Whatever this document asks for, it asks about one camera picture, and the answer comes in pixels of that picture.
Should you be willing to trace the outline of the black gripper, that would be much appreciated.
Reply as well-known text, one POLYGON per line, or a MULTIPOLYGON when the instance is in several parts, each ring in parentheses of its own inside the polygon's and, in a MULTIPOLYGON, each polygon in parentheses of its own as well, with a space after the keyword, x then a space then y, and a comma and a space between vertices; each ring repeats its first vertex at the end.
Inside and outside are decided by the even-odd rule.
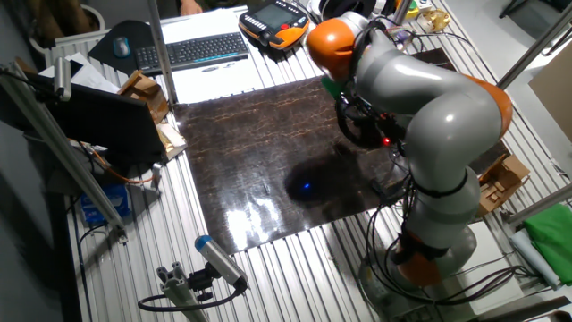
POLYGON ((361 97, 341 94, 341 116, 350 120, 379 120, 380 115, 361 97))

